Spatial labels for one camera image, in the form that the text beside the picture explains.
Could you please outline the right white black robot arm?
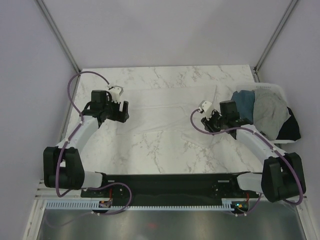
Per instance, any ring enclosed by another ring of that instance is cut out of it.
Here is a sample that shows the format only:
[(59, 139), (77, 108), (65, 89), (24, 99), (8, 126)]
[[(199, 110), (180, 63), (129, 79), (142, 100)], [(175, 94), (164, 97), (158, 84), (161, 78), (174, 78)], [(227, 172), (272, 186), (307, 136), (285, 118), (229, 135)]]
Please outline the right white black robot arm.
[(246, 191), (263, 194), (271, 203), (288, 202), (298, 197), (295, 205), (302, 202), (306, 184), (301, 157), (287, 153), (263, 136), (246, 118), (241, 118), (236, 103), (232, 100), (220, 103), (217, 111), (209, 101), (202, 101), (199, 112), (206, 134), (227, 133), (245, 145), (261, 161), (261, 173), (241, 173), (229, 184), (229, 191), (235, 197)]

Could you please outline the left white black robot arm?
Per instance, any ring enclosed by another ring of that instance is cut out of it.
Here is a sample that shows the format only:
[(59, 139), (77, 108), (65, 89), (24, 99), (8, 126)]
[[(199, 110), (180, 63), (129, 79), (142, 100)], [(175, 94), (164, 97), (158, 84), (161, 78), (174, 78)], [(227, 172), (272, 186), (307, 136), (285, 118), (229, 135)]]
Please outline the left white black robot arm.
[(90, 189), (99, 197), (106, 196), (110, 185), (100, 172), (86, 171), (80, 153), (91, 136), (105, 120), (125, 123), (129, 119), (127, 101), (121, 101), (123, 88), (93, 90), (91, 100), (80, 112), (79, 121), (71, 134), (56, 146), (43, 151), (43, 177), (48, 188)]

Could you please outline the white t shirt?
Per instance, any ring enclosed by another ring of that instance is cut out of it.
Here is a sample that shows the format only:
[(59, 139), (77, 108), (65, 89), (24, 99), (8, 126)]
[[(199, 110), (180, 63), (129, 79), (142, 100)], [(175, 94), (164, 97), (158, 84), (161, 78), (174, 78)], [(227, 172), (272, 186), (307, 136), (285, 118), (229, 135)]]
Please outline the white t shirt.
[(191, 113), (202, 101), (213, 102), (215, 85), (127, 90), (129, 119), (117, 124), (117, 134), (145, 134), (160, 131), (179, 132), (181, 138), (208, 148), (213, 137), (197, 131), (190, 122)]

